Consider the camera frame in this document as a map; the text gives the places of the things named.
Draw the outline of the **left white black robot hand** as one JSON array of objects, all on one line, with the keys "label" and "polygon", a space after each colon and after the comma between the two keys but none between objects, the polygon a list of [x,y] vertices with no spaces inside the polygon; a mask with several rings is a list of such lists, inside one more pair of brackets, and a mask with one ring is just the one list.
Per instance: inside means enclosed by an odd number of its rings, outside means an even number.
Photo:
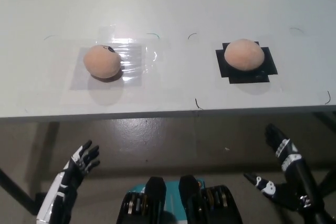
[{"label": "left white black robot hand", "polygon": [[81,145],[56,175],[37,214],[37,223],[70,223],[79,186],[100,164],[99,146],[91,145],[91,140]]}]

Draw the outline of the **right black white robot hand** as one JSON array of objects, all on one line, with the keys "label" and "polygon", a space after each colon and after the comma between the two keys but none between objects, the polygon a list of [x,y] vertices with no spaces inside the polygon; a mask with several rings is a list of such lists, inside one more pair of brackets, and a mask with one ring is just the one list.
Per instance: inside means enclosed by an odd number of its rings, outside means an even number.
[{"label": "right black white robot hand", "polygon": [[299,213],[305,223],[335,223],[325,210],[318,184],[294,142],[273,124],[266,126],[265,137],[286,182],[276,184],[253,173],[245,173],[244,177],[274,204]]}]

